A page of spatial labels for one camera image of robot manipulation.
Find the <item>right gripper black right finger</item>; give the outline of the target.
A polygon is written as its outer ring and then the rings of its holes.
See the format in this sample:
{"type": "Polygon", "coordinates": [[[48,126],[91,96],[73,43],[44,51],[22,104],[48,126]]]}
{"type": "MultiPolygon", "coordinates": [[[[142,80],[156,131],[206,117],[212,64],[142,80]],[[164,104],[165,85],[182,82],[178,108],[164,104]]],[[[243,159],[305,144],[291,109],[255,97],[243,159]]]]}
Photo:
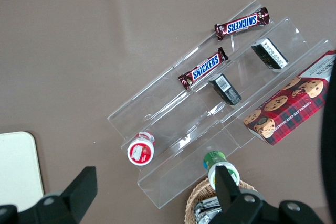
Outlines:
{"type": "Polygon", "coordinates": [[[251,192],[242,193],[225,166],[216,167],[216,196],[222,212],[212,223],[259,223],[263,202],[251,192]]]}

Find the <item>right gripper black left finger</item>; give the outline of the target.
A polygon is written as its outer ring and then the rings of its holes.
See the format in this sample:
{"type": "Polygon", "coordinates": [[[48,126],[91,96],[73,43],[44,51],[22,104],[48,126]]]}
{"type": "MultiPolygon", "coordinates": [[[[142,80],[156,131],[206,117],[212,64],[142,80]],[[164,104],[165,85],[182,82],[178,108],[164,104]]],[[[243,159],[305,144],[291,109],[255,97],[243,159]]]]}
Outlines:
{"type": "Polygon", "coordinates": [[[19,223],[80,223],[98,193],[97,171],[85,167],[61,193],[44,196],[18,214],[19,223]]]}

